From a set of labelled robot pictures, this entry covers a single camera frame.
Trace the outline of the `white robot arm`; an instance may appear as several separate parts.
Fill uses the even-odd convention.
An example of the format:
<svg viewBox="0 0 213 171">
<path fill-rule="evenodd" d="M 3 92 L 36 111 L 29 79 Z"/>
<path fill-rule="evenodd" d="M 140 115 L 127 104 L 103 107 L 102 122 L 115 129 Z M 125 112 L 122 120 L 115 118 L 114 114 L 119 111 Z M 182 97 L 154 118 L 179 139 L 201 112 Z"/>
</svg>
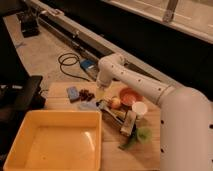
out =
<svg viewBox="0 0 213 171">
<path fill-rule="evenodd" d="M 213 171 L 213 107 L 200 91 L 174 87 L 124 66 L 111 54 L 98 62 L 97 85 L 118 79 L 161 108 L 160 171 Z"/>
</svg>

